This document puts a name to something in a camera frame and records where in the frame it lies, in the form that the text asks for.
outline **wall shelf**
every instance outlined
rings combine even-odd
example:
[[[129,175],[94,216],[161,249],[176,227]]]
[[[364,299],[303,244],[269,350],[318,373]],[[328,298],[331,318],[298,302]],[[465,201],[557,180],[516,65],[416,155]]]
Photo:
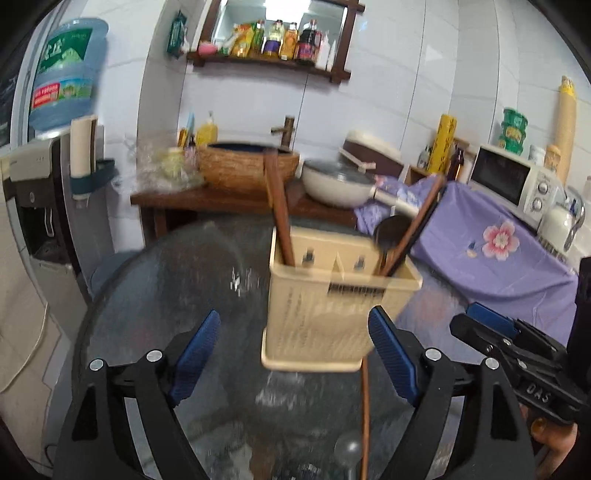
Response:
[[[349,80],[351,72],[342,72],[336,75],[336,72],[327,72],[326,70],[320,70],[313,66],[302,65],[292,60],[280,60],[272,57],[256,56],[256,57],[226,57],[224,55],[208,55],[200,56],[196,51],[189,52],[187,54],[189,61],[193,62],[196,67],[203,67],[206,63],[239,63],[239,64],[250,64],[259,66],[271,66],[284,70],[293,70],[295,72],[308,73],[310,75],[317,75],[319,77],[325,77],[330,79],[333,83],[340,83],[343,80]]]

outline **kettle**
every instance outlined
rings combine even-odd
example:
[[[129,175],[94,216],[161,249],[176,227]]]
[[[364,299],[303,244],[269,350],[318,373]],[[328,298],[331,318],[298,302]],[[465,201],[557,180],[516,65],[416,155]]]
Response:
[[[539,242],[551,255],[564,263],[573,245],[574,236],[585,222],[585,205],[581,195],[572,187],[567,189],[580,205],[579,214],[572,214],[568,203],[557,203],[544,215],[538,228]]]

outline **faucet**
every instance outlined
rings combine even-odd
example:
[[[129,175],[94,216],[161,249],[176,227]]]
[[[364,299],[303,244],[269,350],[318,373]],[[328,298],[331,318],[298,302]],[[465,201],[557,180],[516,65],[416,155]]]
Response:
[[[296,118],[293,116],[286,116],[285,117],[285,125],[283,127],[273,127],[271,128],[271,133],[281,134],[281,146],[289,148],[291,145],[291,137],[294,133],[294,123],[296,122]]]

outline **yellow roll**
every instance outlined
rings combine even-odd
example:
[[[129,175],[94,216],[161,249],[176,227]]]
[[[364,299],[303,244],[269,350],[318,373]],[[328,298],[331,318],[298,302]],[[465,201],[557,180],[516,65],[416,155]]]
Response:
[[[449,158],[449,149],[453,144],[453,136],[456,133],[457,119],[451,115],[442,115],[439,120],[437,136],[433,144],[433,151],[429,157],[429,173],[444,173]]]
[[[560,100],[558,104],[558,121],[554,144],[560,149],[560,162],[556,175],[563,185],[569,176],[570,158],[573,154],[574,133],[577,126],[577,96],[573,81],[562,77]]]

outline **yellow bottle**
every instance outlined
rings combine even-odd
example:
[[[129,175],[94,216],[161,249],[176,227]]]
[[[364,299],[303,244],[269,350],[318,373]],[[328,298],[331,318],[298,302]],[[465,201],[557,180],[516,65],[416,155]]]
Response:
[[[213,112],[209,112],[207,122],[197,130],[197,146],[217,142],[217,125],[213,122]]]

